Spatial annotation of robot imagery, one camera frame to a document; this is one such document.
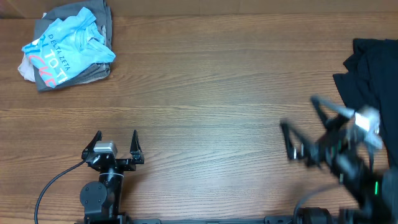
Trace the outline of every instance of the beige wall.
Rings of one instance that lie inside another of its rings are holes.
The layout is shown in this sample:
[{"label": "beige wall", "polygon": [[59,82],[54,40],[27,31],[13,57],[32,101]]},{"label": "beige wall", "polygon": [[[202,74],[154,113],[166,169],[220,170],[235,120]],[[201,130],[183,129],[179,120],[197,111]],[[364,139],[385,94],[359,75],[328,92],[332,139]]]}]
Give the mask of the beige wall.
[{"label": "beige wall", "polygon": [[[80,0],[0,0],[3,17],[40,18]],[[398,0],[107,0],[113,16],[398,11]]]}]

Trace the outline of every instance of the pile of clothes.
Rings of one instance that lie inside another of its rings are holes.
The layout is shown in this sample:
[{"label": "pile of clothes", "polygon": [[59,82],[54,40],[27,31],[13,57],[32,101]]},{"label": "pile of clothes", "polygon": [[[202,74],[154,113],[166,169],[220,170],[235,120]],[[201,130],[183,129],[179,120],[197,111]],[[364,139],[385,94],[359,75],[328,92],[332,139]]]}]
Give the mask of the pile of clothes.
[{"label": "pile of clothes", "polygon": [[354,39],[353,45],[354,54],[344,62],[348,73],[333,76],[337,89],[347,107],[380,111],[389,165],[398,167],[398,41]]},{"label": "pile of clothes", "polygon": [[104,0],[56,7],[36,20],[18,71],[49,91],[106,78],[115,59],[111,10]]}]

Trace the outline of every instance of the wooden tabletop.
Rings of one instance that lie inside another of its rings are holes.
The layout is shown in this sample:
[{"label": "wooden tabletop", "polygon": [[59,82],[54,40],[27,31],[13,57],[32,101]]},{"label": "wooden tabletop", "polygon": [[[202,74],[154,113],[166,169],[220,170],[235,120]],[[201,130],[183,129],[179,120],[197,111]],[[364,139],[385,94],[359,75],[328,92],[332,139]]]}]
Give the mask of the wooden tabletop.
[{"label": "wooden tabletop", "polygon": [[[290,215],[327,170],[287,161],[281,118],[316,139],[313,94],[337,103],[332,75],[346,71],[356,37],[398,38],[398,13],[117,17],[109,78],[38,93],[17,67],[34,20],[0,20],[0,223],[33,223],[37,197],[81,161],[97,130],[129,155],[138,130],[145,164],[126,173],[122,211],[133,218]],[[386,153],[376,167],[387,166]],[[83,218],[81,166],[45,194],[39,223]],[[344,189],[305,206],[355,206]]]}]

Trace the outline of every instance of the black cloth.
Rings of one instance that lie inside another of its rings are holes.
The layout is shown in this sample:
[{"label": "black cloth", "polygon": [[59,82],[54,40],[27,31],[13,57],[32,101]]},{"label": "black cloth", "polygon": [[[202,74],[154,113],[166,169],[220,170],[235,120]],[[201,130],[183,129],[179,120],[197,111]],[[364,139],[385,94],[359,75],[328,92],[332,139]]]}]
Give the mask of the black cloth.
[{"label": "black cloth", "polygon": [[354,54],[345,62],[346,74],[333,78],[344,104],[358,110],[364,105],[381,115],[380,135],[390,167],[398,166],[398,41],[354,39]]}]

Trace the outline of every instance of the gray folded cloth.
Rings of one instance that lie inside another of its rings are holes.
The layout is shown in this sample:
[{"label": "gray folded cloth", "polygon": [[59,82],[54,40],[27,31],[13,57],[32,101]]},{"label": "gray folded cloth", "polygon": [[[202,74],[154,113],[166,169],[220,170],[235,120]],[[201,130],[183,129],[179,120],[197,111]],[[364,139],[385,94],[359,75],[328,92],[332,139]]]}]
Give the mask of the gray folded cloth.
[{"label": "gray folded cloth", "polygon": [[[35,22],[35,30],[33,40],[40,38],[40,36],[47,30],[49,25],[56,19],[65,20],[69,16],[76,16],[79,11],[86,7],[96,17],[95,23],[97,24],[100,34],[105,36],[105,46],[112,49],[112,17],[111,9],[106,5],[105,0],[89,0],[83,2],[76,2],[64,6],[56,7],[39,20]],[[49,91],[60,88],[65,88],[72,85],[84,84],[106,78],[111,72],[109,63],[94,63],[86,70],[81,72],[74,78],[57,85],[55,88],[50,88],[45,85],[43,79],[40,77],[39,69],[34,67],[36,87],[38,91]]]}]

